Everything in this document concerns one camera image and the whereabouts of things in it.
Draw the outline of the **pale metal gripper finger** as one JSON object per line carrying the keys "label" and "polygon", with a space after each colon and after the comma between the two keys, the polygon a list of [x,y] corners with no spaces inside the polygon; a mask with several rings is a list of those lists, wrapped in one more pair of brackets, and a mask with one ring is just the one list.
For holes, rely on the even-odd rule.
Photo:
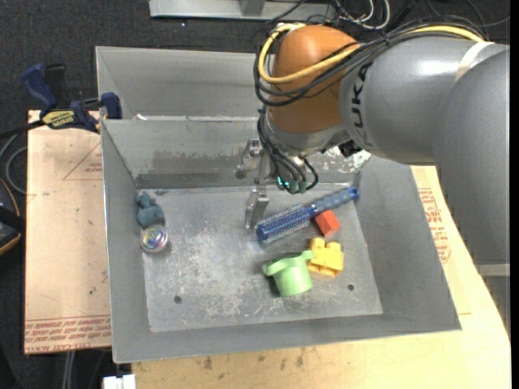
{"label": "pale metal gripper finger", "polygon": [[261,156],[260,140],[257,138],[248,139],[235,169],[236,178],[245,178],[249,173],[258,170]]}
{"label": "pale metal gripper finger", "polygon": [[245,208],[245,228],[252,229],[264,217],[269,204],[265,188],[253,188],[248,196]]}

